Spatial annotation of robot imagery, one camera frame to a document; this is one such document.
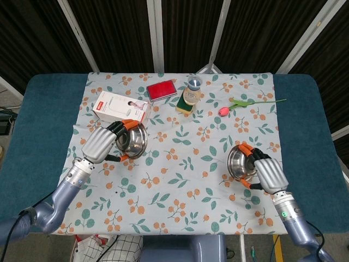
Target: glass jar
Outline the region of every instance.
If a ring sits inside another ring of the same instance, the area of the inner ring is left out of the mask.
[[[200,100],[202,80],[196,75],[188,77],[188,86],[183,92],[183,98],[187,105],[195,105]]]

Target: sponge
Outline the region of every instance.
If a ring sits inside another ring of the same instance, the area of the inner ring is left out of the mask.
[[[186,102],[184,101],[184,98],[183,98],[183,93],[182,93],[182,95],[180,96],[180,99],[177,103],[176,110],[179,112],[182,112],[184,114],[190,114],[192,112],[193,107],[194,106],[192,106],[192,105],[186,104]]]

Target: floral tablecloth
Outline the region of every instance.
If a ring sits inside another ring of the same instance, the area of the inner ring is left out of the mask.
[[[61,180],[73,158],[82,156],[81,148],[91,132],[109,125],[92,112],[101,91],[148,100],[146,86],[172,80],[178,95],[151,104],[148,147],[141,158],[95,166],[56,234],[286,232],[270,195],[244,188],[226,166],[229,150],[243,141],[281,162],[275,104],[218,115],[233,98],[274,100],[272,74],[200,77],[204,82],[201,101],[191,115],[185,115],[175,107],[188,74],[89,74]],[[111,153],[120,154],[116,148]]]

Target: pink tulip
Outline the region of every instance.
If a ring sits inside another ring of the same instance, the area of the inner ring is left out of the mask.
[[[226,116],[229,114],[229,111],[230,111],[229,108],[225,106],[218,111],[218,114],[220,116]]]

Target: floor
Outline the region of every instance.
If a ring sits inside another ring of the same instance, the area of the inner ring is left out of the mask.
[[[0,93],[0,106],[19,105],[20,101],[9,91]],[[0,145],[7,151],[11,136],[0,136]],[[325,234],[325,249],[333,256],[335,261],[349,261],[349,233]],[[284,261],[297,261],[307,255],[307,251],[295,247],[288,235],[280,236],[281,249]],[[226,236],[227,248],[235,252],[235,256],[228,262],[241,261],[239,236]],[[7,262],[56,262],[69,261],[71,250],[74,245],[74,237],[30,234],[27,238],[11,243],[7,250],[5,261]],[[273,238],[270,235],[246,235],[245,252],[247,262],[252,261],[251,247],[254,246],[257,261],[270,261],[273,248]]]

